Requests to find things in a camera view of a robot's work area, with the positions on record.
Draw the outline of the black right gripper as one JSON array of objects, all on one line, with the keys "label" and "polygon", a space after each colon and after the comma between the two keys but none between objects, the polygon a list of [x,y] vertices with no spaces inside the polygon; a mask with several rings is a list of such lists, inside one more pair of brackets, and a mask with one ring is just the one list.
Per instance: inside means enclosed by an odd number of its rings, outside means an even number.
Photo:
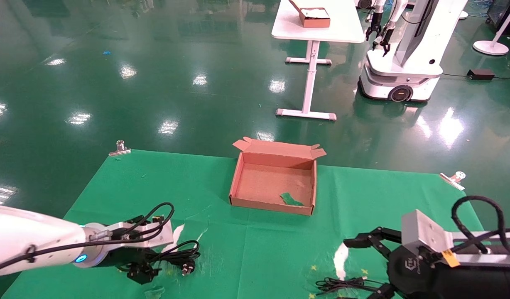
[{"label": "black right gripper", "polygon": [[397,293],[405,299],[510,299],[510,266],[429,265],[403,246],[392,252],[383,240],[401,244],[401,231],[377,227],[343,240],[347,248],[373,247],[389,258],[390,283],[375,288],[367,299],[392,299]]}]

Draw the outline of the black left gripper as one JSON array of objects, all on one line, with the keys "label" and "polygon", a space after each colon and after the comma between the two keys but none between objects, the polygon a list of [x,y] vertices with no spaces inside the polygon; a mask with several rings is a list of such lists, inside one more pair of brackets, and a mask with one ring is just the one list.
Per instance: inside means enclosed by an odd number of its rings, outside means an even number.
[{"label": "black left gripper", "polygon": [[158,253],[150,248],[120,247],[109,251],[98,264],[98,267],[130,267],[130,265],[139,265],[139,267],[130,268],[127,277],[138,284],[148,284],[161,271],[160,267],[154,267],[154,263],[150,262],[157,255]]}]

